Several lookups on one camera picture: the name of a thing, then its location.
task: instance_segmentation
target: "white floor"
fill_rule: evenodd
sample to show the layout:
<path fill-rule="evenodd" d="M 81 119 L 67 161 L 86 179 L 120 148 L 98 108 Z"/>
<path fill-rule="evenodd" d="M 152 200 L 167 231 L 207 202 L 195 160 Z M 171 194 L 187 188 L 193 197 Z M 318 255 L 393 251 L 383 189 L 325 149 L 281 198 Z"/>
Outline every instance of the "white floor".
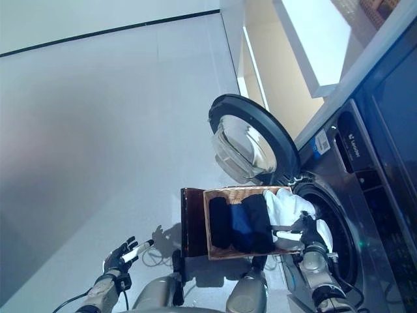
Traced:
<path fill-rule="evenodd" d="M 1 288 L 26 281 L 2 313 L 51 312 L 92 285 L 110 250 L 131 235 L 161 235 L 161 225 L 169 244 L 131 268 L 133 304 L 171 271 L 157 255 L 179 246 L 180 189 L 235 184 L 214 161 L 207 122 L 217 96 L 238 92 L 220 15 L 67 42 L 0 65 Z M 276 262 L 266 271 L 268 311 L 288 312 Z M 222 280 L 222 288 L 187 283 L 186 305 L 224 310 L 236 282 Z M 122 310 L 123 297 L 113 311 Z"/>

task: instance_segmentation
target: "white cloth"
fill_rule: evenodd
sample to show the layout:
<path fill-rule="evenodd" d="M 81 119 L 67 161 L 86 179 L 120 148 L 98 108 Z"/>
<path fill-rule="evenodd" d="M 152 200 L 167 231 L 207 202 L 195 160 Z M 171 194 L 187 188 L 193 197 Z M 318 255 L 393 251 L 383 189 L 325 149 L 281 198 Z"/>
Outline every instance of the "white cloth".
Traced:
<path fill-rule="evenodd" d="M 314 206 L 285 188 L 278 189 L 276 195 L 265 190 L 263 196 L 268 208 L 269 221 L 273 226 L 293 225 L 300 218 L 301 211 L 306 211 L 315 219 Z"/>
<path fill-rule="evenodd" d="M 269 190 L 265 190 L 263 196 L 268 209 L 269 221 L 273 226 L 293 225 L 302 215 L 302 211 L 307 212 L 313 219 L 316 217 L 314 206 L 309 201 L 293 194 L 290 190 L 281 188 L 276 195 Z M 323 238 L 329 252 L 332 252 L 332 233 L 324 220 L 317 220 L 317 232 Z M 274 242 L 279 238 L 297 242 L 301 238 L 301 233 L 277 231 Z"/>

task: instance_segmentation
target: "washing machine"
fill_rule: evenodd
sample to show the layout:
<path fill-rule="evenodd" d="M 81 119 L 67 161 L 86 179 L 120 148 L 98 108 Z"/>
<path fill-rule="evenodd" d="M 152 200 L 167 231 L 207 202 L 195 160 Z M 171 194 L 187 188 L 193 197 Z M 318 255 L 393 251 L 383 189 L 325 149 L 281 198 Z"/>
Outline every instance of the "washing machine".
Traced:
<path fill-rule="evenodd" d="M 239 95 L 210 111 L 218 164 L 238 183 L 286 185 L 332 232 L 342 288 L 358 312 L 417 312 L 417 22 L 341 108 L 297 150 L 280 123 Z M 282 256 L 292 300 L 314 312 L 298 268 Z"/>

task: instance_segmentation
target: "brand logo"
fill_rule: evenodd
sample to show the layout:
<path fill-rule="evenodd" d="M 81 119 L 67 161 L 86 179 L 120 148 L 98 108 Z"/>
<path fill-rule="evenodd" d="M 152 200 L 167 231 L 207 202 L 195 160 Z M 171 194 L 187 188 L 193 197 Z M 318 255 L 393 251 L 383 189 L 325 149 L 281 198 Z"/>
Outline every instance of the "brand logo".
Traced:
<path fill-rule="evenodd" d="M 358 146 L 356 145 L 356 142 L 354 140 L 353 134 L 349 134 L 348 135 L 348 138 L 351 141 L 351 146 L 352 146 L 352 149 L 354 151 L 354 155 L 356 155 L 356 157 L 359 158 L 360 157 L 360 153 L 359 153 Z"/>

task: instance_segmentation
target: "laundry basket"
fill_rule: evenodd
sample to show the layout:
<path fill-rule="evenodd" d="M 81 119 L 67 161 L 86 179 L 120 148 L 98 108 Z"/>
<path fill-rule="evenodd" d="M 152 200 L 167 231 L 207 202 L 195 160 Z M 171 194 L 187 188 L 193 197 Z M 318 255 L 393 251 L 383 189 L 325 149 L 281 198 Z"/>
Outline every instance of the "laundry basket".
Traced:
<path fill-rule="evenodd" d="M 239 203 L 244 198 L 254 194 L 262 194 L 264 190 L 270 190 L 274 194 L 280 188 L 289 189 L 286 186 L 238 186 L 238 187 L 227 187 L 219 188 L 212 190 L 205 190 L 203 193 L 204 199 L 204 215 L 205 215 L 205 226 L 207 233 L 207 252 L 208 258 L 210 260 L 224 260 L 224 259 L 234 259 L 234 258 L 243 258 L 246 256 L 258 256 L 261 254 L 250 253 L 246 254 L 236 250 L 232 245 L 229 248 L 222 249 L 212 245 L 211 242 L 211 230 L 210 230 L 210 210 L 209 203 L 210 200 L 216 197 L 223 197 L 226 199 L 227 204 L 230 203 Z M 268 254 L 290 254 L 297 253 L 298 251 L 284 250 L 277 248 L 276 250 L 269 252 Z"/>

